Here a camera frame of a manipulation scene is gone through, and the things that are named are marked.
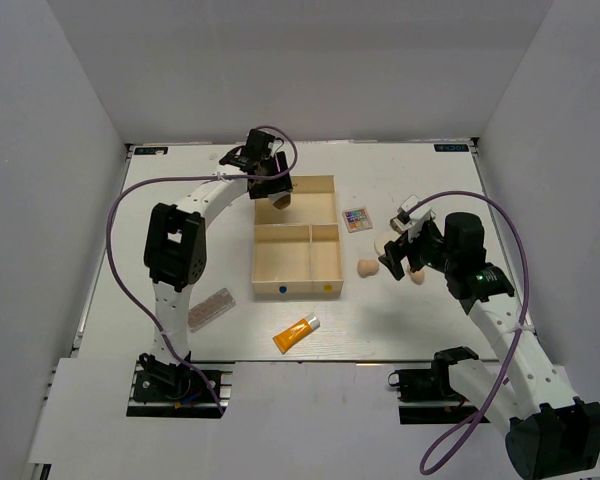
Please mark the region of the table corner logo sticker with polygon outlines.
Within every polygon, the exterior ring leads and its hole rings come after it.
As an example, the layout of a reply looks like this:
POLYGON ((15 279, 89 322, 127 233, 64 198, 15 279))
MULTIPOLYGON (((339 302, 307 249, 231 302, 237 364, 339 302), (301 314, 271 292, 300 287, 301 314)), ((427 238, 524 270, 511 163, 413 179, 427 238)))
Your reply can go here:
POLYGON ((457 144, 457 143, 436 143, 433 145, 434 150, 436 152, 469 152, 470 148, 467 144, 457 144))

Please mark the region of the cream compartment organizer box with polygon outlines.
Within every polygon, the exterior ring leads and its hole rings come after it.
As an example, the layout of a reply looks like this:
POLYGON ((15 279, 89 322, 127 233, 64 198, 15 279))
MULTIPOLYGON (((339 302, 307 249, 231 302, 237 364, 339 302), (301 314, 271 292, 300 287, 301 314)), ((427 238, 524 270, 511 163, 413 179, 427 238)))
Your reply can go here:
POLYGON ((332 175, 296 176, 290 204, 255 201, 252 288, 257 296, 336 298, 343 289, 332 175))

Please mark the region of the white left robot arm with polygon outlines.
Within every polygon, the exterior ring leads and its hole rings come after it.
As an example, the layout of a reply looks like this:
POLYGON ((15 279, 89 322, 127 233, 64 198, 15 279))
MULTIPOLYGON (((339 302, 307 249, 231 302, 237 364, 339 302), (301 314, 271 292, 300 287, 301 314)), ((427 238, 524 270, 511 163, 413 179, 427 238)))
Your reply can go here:
POLYGON ((154 330, 150 354, 167 364, 158 373, 156 384, 168 398, 182 398, 191 387, 191 374, 178 365, 190 359, 189 301, 207 262, 207 228, 245 194, 264 198, 278 210, 291 204, 291 176, 273 178, 287 169, 286 155, 274 151, 276 141, 228 153, 219 162, 218 178, 203 182, 174 204, 157 204, 151 212, 144 264, 153 284, 160 325, 154 330))

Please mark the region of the beige makeup sponge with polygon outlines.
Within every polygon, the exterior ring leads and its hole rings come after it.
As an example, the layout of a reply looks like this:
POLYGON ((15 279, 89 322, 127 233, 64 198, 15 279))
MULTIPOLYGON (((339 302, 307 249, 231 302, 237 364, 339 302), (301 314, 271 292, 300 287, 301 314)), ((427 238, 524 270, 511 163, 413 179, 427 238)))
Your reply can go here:
POLYGON ((374 259, 360 259, 357 263, 357 272, 362 278, 374 276, 379 272, 379 262, 374 259))
POLYGON ((415 283, 416 285, 422 285, 425 281, 425 271, 424 270, 418 270, 418 271, 411 271, 408 270, 407 271, 411 281, 413 283, 415 283))

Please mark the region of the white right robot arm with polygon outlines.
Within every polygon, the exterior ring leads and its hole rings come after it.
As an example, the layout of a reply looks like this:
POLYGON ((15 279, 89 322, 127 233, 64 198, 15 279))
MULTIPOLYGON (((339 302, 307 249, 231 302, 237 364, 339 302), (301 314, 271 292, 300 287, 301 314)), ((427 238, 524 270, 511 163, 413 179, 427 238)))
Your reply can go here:
POLYGON ((503 435, 509 460, 523 479, 545 479, 591 470, 600 453, 600 404, 585 402, 563 380, 533 330, 521 325, 522 305, 505 273, 486 259, 480 218, 446 216, 437 227, 431 212, 400 213, 391 222, 399 237, 384 246, 380 262, 395 279, 430 267, 479 328, 501 361, 507 384, 468 347, 435 353, 429 369, 399 374, 406 401, 464 398, 486 409, 503 435))

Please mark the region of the colourful eyeshadow palette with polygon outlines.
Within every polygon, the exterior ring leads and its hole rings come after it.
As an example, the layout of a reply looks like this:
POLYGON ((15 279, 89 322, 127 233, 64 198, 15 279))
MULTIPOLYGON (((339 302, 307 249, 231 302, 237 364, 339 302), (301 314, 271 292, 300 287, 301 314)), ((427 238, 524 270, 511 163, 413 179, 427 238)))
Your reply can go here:
POLYGON ((349 233, 371 230, 373 224, 366 208, 354 208, 342 212, 349 233))

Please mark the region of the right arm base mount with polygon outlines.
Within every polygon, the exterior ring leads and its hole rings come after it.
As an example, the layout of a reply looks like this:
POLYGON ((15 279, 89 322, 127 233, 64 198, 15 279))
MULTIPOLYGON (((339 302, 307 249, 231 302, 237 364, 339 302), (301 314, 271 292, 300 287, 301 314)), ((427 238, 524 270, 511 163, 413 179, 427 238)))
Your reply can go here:
POLYGON ((460 394, 444 393, 435 380, 431 368, 398 369, 388 375, 401 425, 455 425, 477 412, 460 394))

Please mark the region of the left table logo sticker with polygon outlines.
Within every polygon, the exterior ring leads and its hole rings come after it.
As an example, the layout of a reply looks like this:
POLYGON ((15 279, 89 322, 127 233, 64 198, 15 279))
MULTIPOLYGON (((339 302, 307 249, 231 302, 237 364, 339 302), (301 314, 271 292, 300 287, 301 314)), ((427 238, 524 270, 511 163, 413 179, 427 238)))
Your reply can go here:
POLYGON ((153 156, 153 155, 166 155, 168 153, 168 147, 157 147, 157 146, 138 146, 134 149, 135 156, 153 156))

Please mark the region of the orange cream tube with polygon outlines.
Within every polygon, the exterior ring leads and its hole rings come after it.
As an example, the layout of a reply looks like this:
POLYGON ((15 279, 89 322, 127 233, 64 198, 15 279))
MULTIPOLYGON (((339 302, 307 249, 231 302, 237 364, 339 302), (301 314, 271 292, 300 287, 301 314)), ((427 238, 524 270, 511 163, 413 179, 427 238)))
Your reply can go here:
POLYGON ((272 340, 281 354, 286 354, 299 341, 306 338, 320 327, 320 320, 315 314, 309 314, 275 335, 272 340))

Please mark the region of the white gold sunscreen bottle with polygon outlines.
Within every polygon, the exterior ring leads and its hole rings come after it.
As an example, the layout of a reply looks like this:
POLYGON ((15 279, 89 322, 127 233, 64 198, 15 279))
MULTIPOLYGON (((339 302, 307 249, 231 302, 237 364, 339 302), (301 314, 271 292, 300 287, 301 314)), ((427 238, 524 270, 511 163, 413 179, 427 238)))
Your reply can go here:
POLYGON ((268 201, 273 208, 277 210, 284 210, 291 204, 291 195, 289 193, 269 195, 268 201))

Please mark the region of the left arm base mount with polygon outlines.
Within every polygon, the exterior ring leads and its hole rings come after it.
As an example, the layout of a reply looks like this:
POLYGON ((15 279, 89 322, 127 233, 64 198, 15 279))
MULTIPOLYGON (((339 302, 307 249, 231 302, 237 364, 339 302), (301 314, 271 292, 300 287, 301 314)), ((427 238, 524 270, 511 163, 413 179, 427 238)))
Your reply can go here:
POLYGON ((130 418, 220 419, 228 407, 229 372, 203 369, 207 382, 183 365, 141 354, 135 364, 126 416, 130 418))

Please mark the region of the round white powder puff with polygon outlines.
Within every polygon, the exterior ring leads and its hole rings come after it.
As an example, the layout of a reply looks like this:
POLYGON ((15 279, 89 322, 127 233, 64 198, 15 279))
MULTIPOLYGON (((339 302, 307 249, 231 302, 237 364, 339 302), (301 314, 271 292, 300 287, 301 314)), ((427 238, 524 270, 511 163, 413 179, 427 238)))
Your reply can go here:
POLYGON ((374 250, 377 256, 385 253, 385 245, 390 241, 395 241, 399 238, 399 234, 395 231, 384 231, 374 239, 374 250))

